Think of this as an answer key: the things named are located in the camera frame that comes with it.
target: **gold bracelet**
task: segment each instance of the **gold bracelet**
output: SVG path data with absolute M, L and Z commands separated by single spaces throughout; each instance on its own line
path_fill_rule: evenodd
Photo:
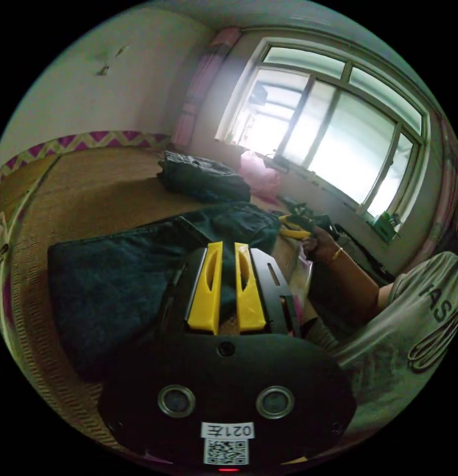
M 333 263 L 336 259 L 338 259 L 340 253 L 343 251 L 343 248 L 340 248 L 334 255 L 333 258 L 331 258 L 330 263 Z

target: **decorative wall border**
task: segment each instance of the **decorative wall border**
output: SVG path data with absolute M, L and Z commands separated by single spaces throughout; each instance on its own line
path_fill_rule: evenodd
M 29 162 L 52 154 L 65 154 L 95 147 L 141 147 L 165 149 L 171 136 L 160 133 L 145 133 L 134 130 L 102 130 L 83 134 L 67 135 L 35 145 L 12 157 L 0 167 L 0 183 L 12 172 L 26 166 Z

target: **pink plastic bag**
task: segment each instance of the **pink plastic bag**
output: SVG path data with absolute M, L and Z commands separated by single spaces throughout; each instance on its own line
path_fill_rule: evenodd
M 248 150 L 242 154 L 239 175 L 250 187 L 252 195 L 276 202 L 280 176 L 276 170 L 267 168 L 255 152 Z

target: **qr code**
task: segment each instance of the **qr code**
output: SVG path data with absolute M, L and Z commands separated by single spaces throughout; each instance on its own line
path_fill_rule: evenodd
M 207 465 L 248 465 L 248 440 L 205 441 L 204 463 Z

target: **ceiling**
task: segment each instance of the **ceiling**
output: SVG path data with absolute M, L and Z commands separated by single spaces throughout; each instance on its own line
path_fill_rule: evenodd
M 348 17 L 306 0 L 156 0 L 140 5 L 186 15 L 213 30 L 228 26 L 305 27 L 337 35 L 388 60 L 402 71 L 439 108 L 427 85 L 389 45 Z

